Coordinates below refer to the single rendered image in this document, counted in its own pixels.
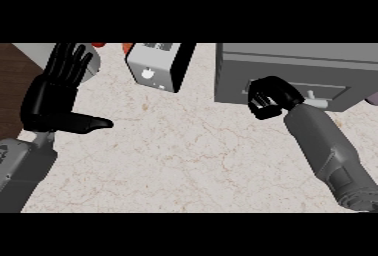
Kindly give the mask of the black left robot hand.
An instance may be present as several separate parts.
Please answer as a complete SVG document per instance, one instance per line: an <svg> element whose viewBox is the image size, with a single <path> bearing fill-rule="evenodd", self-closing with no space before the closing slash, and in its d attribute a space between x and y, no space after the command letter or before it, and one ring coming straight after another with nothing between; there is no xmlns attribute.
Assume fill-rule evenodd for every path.
<svg viewBox="0 0 378 256"><path fill-rule="evenodd" d="M91 58L93 54L82 44L56 44L44 71L31 82L20 105L19 116L26 131L87 134L113 127L109 119L72 112Z"/></svg>

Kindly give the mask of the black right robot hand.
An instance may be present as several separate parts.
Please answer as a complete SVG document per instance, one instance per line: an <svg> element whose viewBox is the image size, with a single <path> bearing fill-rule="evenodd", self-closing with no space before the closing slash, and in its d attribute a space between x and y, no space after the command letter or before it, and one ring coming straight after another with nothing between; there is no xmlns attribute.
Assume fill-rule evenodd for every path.
<svg viewBox="0 0 378 256"><path fill-rule="evenodd" d="M249 82L248 108L258 120L265 120L304 102L295 87L279 77L267 76Z"/></svg>

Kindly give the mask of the grey drawer cabinet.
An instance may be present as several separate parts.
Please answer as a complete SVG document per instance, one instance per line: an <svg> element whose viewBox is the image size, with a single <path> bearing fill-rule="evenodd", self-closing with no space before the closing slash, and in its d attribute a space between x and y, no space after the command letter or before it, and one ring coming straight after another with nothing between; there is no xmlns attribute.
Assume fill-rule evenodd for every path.
<svg viewBox="0 0 378 256"><path fill-rule="evenodd" d="M246 79L277 76L289 83L345 86L327 108L342 112L378 92L378 43L218 43L214 100L243 104L233 92Z"/></svg>

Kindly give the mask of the grey drawer front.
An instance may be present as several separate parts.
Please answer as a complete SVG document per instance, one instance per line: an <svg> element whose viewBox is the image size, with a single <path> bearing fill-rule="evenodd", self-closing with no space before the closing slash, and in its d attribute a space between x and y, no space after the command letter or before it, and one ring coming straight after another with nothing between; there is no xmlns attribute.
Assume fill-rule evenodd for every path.
<svg viewBox="0 0 378 256"><path fill-rule="evenodd" d="M314 91L314 96L332 101L347 91L345 86L321 85L310 83L289 83L279 78L246 79L233 85L233 92L239 96L248 93L261 93L268 98L279 96L285 99L304 99L307 91Z"/></svg>

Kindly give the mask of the grey round cup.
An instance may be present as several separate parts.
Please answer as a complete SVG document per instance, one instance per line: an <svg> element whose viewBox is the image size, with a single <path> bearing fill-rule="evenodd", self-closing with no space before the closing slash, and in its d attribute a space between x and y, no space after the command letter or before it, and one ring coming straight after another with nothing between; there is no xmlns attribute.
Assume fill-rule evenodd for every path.
<svg viewBox="0 0 378 256"><path fill-rule="evenodd" d="M100 69L100 56L97 54L97 51L90 43L84 43L85 46L85 52L93 54L91 60L87 65L85 74L82 77L82 82L85 82L98 72Z"/></svg>

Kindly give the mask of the white and black box appliance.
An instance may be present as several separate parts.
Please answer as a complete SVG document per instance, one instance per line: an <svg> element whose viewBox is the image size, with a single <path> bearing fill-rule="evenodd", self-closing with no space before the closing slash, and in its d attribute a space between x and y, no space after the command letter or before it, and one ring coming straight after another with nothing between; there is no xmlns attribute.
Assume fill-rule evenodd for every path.
<svg viewBox="0 0 378 256"><path fill-rule="evenodd" d="M194 47L194 43L135 43L125 56L135 83L177 93Z"/></svg>

